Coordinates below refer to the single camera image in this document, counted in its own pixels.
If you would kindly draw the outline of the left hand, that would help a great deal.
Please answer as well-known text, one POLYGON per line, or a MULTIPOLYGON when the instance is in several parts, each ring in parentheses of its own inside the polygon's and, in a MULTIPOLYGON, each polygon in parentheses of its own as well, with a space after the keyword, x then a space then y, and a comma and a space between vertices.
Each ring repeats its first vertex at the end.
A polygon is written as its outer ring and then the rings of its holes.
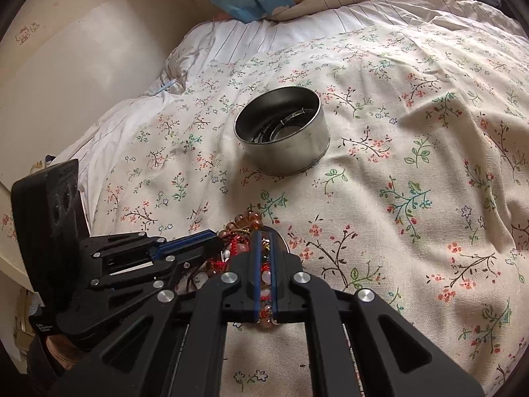
POLYGON ((64 335, 48 336, 46 345, 51 356, 64 370, 72 369, 84 356, 64 335))

